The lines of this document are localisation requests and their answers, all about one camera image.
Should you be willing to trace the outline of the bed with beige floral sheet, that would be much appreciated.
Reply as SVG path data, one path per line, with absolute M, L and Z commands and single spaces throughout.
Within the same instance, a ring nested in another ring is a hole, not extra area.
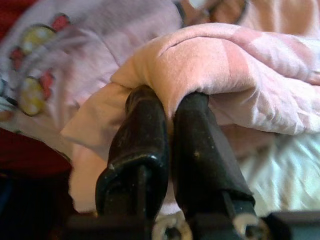
M 259 216 L 320 210 L 320 133 L 279 135 L 239 164 Z

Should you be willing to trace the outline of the red covered mattress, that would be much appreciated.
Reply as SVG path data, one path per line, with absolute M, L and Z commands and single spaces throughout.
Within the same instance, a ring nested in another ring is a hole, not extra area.
M 38 0 L 0 0 L 0 42 L 19 17 Z M 58 152 L 41 141 L 0 128 L 0 170 L 34 178 L 71 170 Z

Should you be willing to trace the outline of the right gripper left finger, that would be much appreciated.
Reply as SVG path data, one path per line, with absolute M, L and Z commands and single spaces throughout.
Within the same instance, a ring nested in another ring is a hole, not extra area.
M 100 216 L 140 216 L 154 220 L 169 181 L 167 122 L 161 101 L 143 85 L 125 103 L 125 119 L 109 149 L 106 169 L 95 188 Z

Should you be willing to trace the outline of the pink cartoon print quilt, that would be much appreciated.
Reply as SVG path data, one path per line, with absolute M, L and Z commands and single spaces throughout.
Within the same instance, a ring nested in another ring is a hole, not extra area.
M 0 42 L 0 128 L 67 155 L 79 212 L 141 85 L 209 95 L 238 159 L 320 133 L 320 0 L 38 0 Z

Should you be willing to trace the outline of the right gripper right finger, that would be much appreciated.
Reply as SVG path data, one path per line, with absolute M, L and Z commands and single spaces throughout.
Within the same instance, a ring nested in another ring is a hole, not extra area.
M 209 97 L 199 92 L 184 97 L 173 124 L 174 195 L 185 217 L 254 214 L 255 199 L 209 109 Z

